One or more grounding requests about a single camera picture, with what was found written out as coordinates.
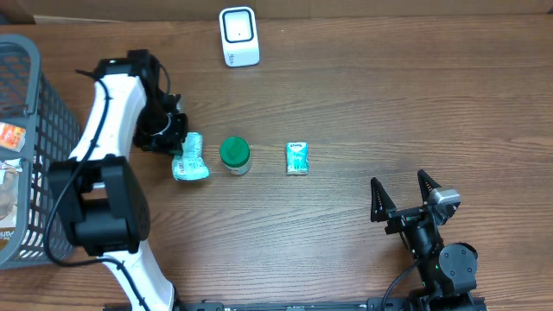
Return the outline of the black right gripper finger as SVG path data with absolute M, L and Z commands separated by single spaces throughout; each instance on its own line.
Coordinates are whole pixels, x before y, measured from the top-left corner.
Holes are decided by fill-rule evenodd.
M 423 202 L 436 203 L 438 201 L 437 195 L 442 186 L 434 181 L 423 169 L 418 170 L 417 179 Z
M 371 222 L 387 221 L 397 207 L 376 177 L 371 178 L 371 192 Z

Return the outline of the teal wipes pouch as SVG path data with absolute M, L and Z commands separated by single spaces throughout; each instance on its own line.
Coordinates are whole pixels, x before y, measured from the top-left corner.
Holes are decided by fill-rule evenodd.
M 172 161 L 172 173 L 178 181 L 198 181 L 209 176 L 209 170 L 202 158 L 203 136 L 198 132 L 188 132 L 181 144 L 182 155 Z

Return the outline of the green lid jar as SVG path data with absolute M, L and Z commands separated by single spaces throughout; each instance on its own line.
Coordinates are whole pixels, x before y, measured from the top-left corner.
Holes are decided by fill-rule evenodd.
M 251 168 L 250 146 L 241 137 L 228 137 L 219 148 L 220 159 L 232 175 L 244 175 Z

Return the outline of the teal tissue pack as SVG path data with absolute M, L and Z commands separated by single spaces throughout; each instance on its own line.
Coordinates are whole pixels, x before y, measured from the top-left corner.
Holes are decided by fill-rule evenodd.
M 308 144 L 306 142 L 286 143 L 286 174 L 307 175 L 308 171 Z

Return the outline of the brown white snack bag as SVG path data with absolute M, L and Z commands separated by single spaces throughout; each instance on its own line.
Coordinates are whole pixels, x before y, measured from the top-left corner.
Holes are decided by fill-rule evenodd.
M 16 228 L 18 182 L 22 173 L 21 159 L 1 161 L 1 249 L 5 248 Z

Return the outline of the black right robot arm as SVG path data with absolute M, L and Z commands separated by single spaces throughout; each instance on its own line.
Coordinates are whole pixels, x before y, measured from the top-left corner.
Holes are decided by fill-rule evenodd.
M 461 195 L 443 187 L 424 170 L 417 172 L 422 196 L 420 206 L 399 210 L 381 182 L 371 179 L 371 221 L 385 222 L 385 233 L 398 234 L 413 258 L 413 264 L 397 276 L 382 298 L 371 298 L 367 307 L 378 310 L 485 310 L 483 298 L 474 298 L 477 288 L 478 252 L 467 243 L 445 245 L 439 227 L 451 219 L 461 204 Z M 391 299 L 393 289 L 413 270 L 422 281 L 406 297 Z

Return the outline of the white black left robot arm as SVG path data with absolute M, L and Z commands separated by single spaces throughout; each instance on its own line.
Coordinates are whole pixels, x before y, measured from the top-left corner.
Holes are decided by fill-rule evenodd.
M 149 206 L 130 166 L 130 149 L 180 156 L 188 133 L 181 95 L 160 87 L 167 69 L 148 50 L 103 59 L 94 103 L 70 156 L 48 169 L 54 208 L 42 239 L 61 267 L 101 263 L 128 296 L 129 310 L 183 310 L 175 285 L 149 246 Z

